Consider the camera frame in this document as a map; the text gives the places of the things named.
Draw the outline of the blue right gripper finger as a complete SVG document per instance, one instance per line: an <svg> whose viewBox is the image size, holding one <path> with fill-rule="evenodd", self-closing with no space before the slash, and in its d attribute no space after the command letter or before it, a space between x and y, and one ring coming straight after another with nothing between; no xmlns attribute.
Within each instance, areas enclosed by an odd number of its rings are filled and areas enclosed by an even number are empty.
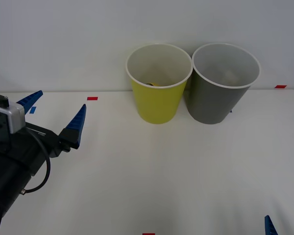
<svg viewBox="0 0 294 235"><path fill-rule="evenodd" d="M265 235L278 235L269 215L265 216Z"/></svg>

